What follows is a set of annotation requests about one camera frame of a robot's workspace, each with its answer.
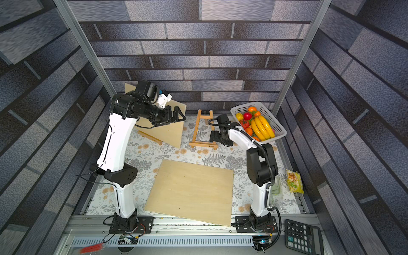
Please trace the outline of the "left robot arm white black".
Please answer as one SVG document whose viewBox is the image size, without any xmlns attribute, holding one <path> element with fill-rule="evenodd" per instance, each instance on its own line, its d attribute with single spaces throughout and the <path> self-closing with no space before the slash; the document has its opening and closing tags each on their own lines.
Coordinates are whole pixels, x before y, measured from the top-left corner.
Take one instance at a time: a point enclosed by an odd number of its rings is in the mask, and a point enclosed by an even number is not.
<svg viewBox="0 0 408 255">
<path fill-rule="evenodd" d="M 148 120 L 152 128 L 185 121 L 179 107 L 168 105 L 171 99 L 169 92 L 145 80 L 139 80 L 134 90 L 117 93 L 112 98 L 104 147 L 90 168 L 114 187 L 116 209 L 110 233 L 130 234 L 140 225 L 132 188 L 138 170 L 125 163 L 125 151 L 130 134 L 141 118 Z"/>
</svg>

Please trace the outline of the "white plastic basket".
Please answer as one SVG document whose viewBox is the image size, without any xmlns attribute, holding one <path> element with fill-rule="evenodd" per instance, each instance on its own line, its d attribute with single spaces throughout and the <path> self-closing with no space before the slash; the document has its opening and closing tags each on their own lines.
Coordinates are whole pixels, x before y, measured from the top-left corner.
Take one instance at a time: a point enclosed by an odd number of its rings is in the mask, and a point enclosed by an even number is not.
<svg viewBox="0 0 408 255">
<path fill-rule="evenodd" d="M 242 105 L 238 105 L 232 107 L 230 112 L 233 115 L 234 119 L 237 121 L 238 119 L 235 116 L 236 113 L 244 114 L 249 107 L 255 107 L 261 113 L 261 115 L 265 117 L 265 119 L 270 124 L 271 128 L 274 129 L 275 131 L 275 137 L 265 141 L 261 141 L 262 144 L 271 143 L 287 135 L 287 131 L 285 130 L 285 128 L 280 124 L 277 118 L 269 111 L 269 109 L 261 102 L 249 102 Z"/>
</svg>

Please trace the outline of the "wooden easel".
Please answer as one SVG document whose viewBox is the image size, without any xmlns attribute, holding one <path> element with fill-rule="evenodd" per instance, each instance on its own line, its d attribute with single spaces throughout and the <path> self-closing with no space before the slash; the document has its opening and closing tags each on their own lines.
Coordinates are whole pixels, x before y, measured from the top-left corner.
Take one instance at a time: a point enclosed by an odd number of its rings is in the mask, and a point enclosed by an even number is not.
<svg viewBox="0 0 408 255">
<path fill-rule="evenodd" d="M 207 127 L 210 127 L 209 120 L 213 118 L 214 118 L 213 110 L 209 110 L 207 115 L 204 114 L 201 109 L 198 110 L 192 140 L 189 142 L 190 147 L 192 148 L 193 147 L 205 147 L 205 148 L 210 148 L 213 150 L 218 149 L 218 145 L 216 142 L 202 141 L 201 140 L 202 135 L 199 135 L 199 132 L 201 131 L 200 128 L 203 126 L 203 124 L 205 124 Z"/>
<path fill-rule="evenodd" d="M 155 138 L 152 135 L 149 135 L 149 134 L 147 134 L 147 133 L 145 133 L 143 131 L 138 130 L 138 134 L 141 135 L 144 138 L 147 138 L 147 139 L 159 144 L 160 146 L 163 144 L 163 142 L 160 139 Z"/>
</svg>

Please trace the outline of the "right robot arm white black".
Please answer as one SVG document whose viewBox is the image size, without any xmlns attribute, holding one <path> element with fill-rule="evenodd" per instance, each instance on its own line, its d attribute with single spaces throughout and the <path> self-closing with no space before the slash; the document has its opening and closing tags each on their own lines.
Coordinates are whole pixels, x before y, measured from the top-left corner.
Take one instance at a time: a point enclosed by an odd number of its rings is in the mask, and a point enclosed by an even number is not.
<svg viewBox="0 0 408 255">
<path fill-rule="evenodd" d="M 208 124 L 219 127 L 212 131 L 211 142 L 218 142 L 226 147 L 237 144 L 246 151 L 246 172 L 254 184 L 254 198 L 250 207 L 249 222 L 252 229 L 261 231 L 272 220 L 269 205 L 270 188 L 275 184 L 278 174 L 273 146 L 262 144 L 249 135 L 237 122 L 231 122 L 226 114 L 210 119 Z"/>
</svg>

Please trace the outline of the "plywood board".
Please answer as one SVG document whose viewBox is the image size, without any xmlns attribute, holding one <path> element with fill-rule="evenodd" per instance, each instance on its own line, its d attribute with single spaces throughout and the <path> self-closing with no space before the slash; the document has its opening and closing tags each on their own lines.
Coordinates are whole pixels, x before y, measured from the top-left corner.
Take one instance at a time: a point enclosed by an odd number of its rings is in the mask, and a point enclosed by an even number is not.
<svg viewBox="0 0 408 255">
<path fill-rule="evenodd" d="M 233 170 L 164 160 L 144 209 L 230 226 L 233 176 Z"/>
<path fill-rule="evenodd" d="M 128 82 L 125 83 L 125 92 L 130 92 L 136 88 L 137 82 Z M 175 100 L 172 100 L 166 104 L 166 106 L 171 106 L 172 110 L 174 110 L 175 106 L 178 106 L 183 114 L 186 113 L 187 106 L 185 104 L 179 103 Z M 155 138 L 160 139 L 163 143 L 167 143 L 175 148 L 180 148 L 181 146 L 181 139 L 182 139 L 182 132 L 183 132 L 183 123 L 184 121 L 172 123 L 169 125 L 159 126 L 152 129 L 145 129 L 141 127 L 135 126 L 135 129 L 143 131 L 149 135 L 152 135 Z M 137 121 L 136 125 L 144 126 L 144 127 L 151 127 L 152 124 L 146 118 L 140 118 Z"/>
</svg>

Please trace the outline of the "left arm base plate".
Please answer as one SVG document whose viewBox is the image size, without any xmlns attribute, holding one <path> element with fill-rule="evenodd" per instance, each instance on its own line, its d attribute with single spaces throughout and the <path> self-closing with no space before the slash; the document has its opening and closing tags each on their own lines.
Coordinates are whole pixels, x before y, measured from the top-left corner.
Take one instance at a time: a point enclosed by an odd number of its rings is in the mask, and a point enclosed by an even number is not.
<svg viewBox="0 0 408 255">
<path fill-rule="evenodd" d="M 110 234 L 150 234 L 152 232 L 154 217 L 137 217 L 137 225 L 133 228 L 127 228 L 120 224 L 116 218 L 113 218 L 109 233 Z"/>
</svg>

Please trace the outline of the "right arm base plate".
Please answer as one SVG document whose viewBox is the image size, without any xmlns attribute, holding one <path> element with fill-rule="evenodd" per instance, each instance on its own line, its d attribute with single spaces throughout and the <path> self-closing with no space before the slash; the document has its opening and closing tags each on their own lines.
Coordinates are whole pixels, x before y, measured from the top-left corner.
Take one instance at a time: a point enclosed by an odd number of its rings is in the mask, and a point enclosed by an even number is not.
<svg viewBox="0 0 408 255">
<path fill-rule="evenodd" d="M 237 233 L 277 233 L 278 224 L 276 218 L 272 215 L 266 216 L 266 223 L 258 227 L 251 225 L 249 216 L 236 216 L 231 223 L 233 228 L 236 228 Z"/>
</svg>

